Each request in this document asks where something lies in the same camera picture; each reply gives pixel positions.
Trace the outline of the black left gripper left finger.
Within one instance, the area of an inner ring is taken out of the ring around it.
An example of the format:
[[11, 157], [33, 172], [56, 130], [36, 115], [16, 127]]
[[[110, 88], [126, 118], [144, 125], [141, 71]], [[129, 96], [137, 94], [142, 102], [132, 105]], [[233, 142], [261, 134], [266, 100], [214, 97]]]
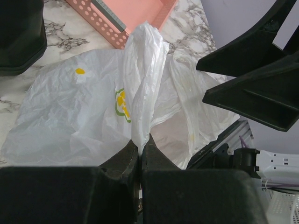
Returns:
[[138, 149], [133, 142], [95, 167], [0, 170], [3, 224], [133, 224], [138, 210]]

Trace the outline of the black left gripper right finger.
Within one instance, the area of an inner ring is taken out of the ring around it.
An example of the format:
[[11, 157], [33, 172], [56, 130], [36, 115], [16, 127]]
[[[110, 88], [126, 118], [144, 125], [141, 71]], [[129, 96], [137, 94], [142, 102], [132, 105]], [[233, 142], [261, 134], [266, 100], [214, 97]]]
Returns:
[[252, 179], [233, 169], [179, 169], [153, 138], [142, 153], [145, 224], [265, 224]]

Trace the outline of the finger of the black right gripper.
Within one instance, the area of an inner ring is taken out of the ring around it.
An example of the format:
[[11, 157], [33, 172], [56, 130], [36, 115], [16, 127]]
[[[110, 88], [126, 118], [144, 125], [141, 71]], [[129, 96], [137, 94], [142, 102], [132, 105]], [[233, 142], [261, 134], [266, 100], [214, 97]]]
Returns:
[[202, 101], [287, 132], [299, 119], [299, 54], [213, 87]]
[[277, 0], [248, 31], [225, 46], [198, 60], [196, 70], [231, 77], [269, 65], [294, 54], [294, 38], [284, 49], [273, 40], [294, 6], [293, 0]]

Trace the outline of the white plastic bag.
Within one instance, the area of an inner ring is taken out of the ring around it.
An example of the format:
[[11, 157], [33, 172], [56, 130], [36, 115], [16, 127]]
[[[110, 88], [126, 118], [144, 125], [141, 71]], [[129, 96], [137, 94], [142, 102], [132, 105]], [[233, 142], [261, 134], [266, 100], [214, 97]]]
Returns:
[[132, 141], [141, 154], [150, 138], [177, 167], [238, 114], [203, 103], [219, 84], [196, 70], [183, 50], [148, 23], [124, 49], [94, 49], [42, 68], [1, 148], [11, 164], [98, 166]]

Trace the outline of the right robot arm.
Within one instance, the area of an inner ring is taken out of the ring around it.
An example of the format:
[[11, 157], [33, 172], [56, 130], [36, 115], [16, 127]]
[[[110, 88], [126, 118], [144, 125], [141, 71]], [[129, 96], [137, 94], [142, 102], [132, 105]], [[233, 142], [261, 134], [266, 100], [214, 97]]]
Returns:
[[[232, 80], [206, 91], [203, 102], [227, 109], [269, 128], [287, 132], [299, 120], [299, 33], [283, 49], [273, 40], [295, 5], [277, 0], [248, 31], [200, 59], [196, 69], [231, 76]], [[194, 156], [190, 168], [238, 169], [273, 191], [267, 209], [271, 223], [299, 220], [299, 157], [279, 144], [269, 149], [241, 147], [229, 152], [227, 143], [212, 145]]]

